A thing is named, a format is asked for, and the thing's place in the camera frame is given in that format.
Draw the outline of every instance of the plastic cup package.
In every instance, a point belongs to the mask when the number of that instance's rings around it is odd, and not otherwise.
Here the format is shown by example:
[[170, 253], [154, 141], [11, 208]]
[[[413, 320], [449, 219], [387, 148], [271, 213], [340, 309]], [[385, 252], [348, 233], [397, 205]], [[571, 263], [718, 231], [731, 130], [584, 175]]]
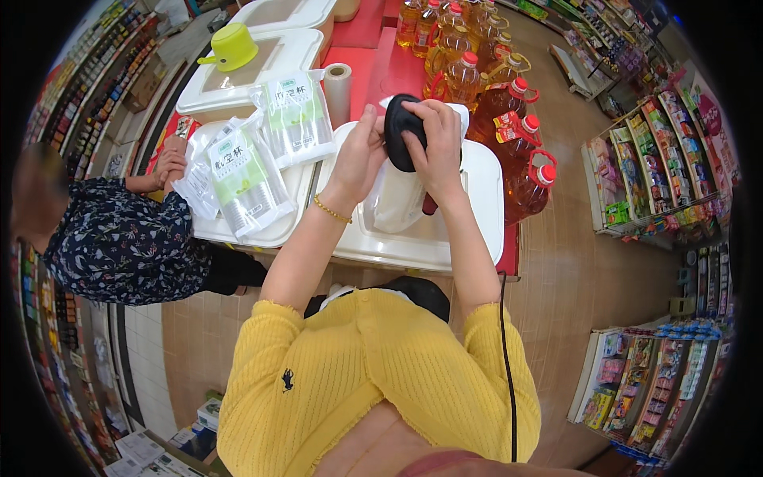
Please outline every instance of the plastic cup package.
[[215, 207], [236, 238], [259, 232], [293, 212], [283, 178], [258, 129], [264, 114], [232, 118], [205, 147], [206, 163], [189, 163], [173, 185], [194, 213], [214, 218]]
[[320, 87], [325, 70], [281, 76], [249, 89], [258, 111], [265, 111], [263, 130], [279, 169], [315, 163], [336, 153], [326, 96]]

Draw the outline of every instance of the white plastic bag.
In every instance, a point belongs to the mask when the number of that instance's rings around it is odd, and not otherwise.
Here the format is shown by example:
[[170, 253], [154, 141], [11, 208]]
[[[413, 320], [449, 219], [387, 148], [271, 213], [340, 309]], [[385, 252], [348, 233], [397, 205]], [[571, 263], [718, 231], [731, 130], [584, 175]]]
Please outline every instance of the white plastic bag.
[[336, 152], [320, 87], [324, 73], [323, 69], [295, 71], [249, 89], [254, 105], [266, 111], [263, 130], [279, 169], [315, 163]]
[[[392, 97], [379, 104], [387, 108]], [[461, 116], [461, 142], [469, 127], [469, 112], [464, 105], [446, 103]], [[427, 191], [415, 172], [403, 172], [389, 158], [383, 162], [369, 196], [363, 207], [373, 210], [374, 227], [388, 234], [396, 234], [409, 228], [424, 216], [422, 211]]]
[[229, 121], [206, 147], [210, 182], [236, 238], [255, 234], [295, 209], [258, 129], [263, 111]]

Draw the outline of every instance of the plastic wrap roll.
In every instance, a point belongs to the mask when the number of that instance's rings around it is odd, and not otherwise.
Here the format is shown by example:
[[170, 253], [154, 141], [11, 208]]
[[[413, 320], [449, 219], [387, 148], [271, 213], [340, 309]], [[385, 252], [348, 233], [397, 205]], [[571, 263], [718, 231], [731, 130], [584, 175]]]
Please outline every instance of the plastic wrap roll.
[[334, 129], [349, 122], [349, 93], [352, 85], [353, 69], [348, 65], [332, 63], [326, 67], [324, 91], [331, 127]]

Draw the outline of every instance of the black object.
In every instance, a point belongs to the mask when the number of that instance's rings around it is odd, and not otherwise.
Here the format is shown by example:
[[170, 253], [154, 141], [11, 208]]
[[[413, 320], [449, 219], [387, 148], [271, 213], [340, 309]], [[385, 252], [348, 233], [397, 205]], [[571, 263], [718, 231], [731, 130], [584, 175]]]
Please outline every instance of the black object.
[[403, 142], [403, 131], [410, 131], [419, 138], [421, 146], [427, 150], [427, 135], [424, 133], [424, 121], [403, 108], [403, 101], [412, 103], [420, 102], [420, 99], [407, 95], [396, 95], [387, 106], [387, 115], [384, 118], [384, 139], [387, 143], [387, 155], [392, 164], [403, 172], [416, 172], [414, 161], [410, 158], [408, 148]]
[[[445, 296], [443, 290], [431, 280], [422, 279], [416, 276], [398, 276], [396, 279], [385, 283], [384, 285], [372, 286], [369, 288], [384, 288], [386, 290], [395, 290], [403, 292], [414, 305], [420, 306], [438, 317], [440, 320], [448, 322], [450, 318], [450, 300]], [[307, 308], [304, 311], [304, 317], [309, 318], [320, 310], [320, 304], [326, 299], [326, 295], [318, 295], [310, 298]]]

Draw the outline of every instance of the cardboard box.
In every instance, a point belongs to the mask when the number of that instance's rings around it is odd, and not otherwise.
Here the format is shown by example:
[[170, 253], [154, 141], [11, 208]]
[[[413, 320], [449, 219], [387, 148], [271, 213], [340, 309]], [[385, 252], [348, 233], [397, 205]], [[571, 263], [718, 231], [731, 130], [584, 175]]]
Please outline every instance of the cardboard box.
[[155, 54], [148, 60], [124, 100], [123, 104], [129, 112], [136, 114], [148, 107], [166, 71], [167, 67], [159, 55]]
[[217, 432], [217, 426], [220, 420], [220, 406], [222, 404], [222, 401], [215, 398], [205, 402], [199, 409], [196, 410], [198, 423], [209, 430]]
[[106, 477], [137, 477], [142, 469], [143, 467], [137, 462], [126, 456], [110, 466], [104, 467], [103, 471]]
[[159, 444], [142, 432], [133, 432], [129, 436], [122, 437], [116, 444], [122, 457], [130, 457], [140, 465], [141, 469], [164, 452]]

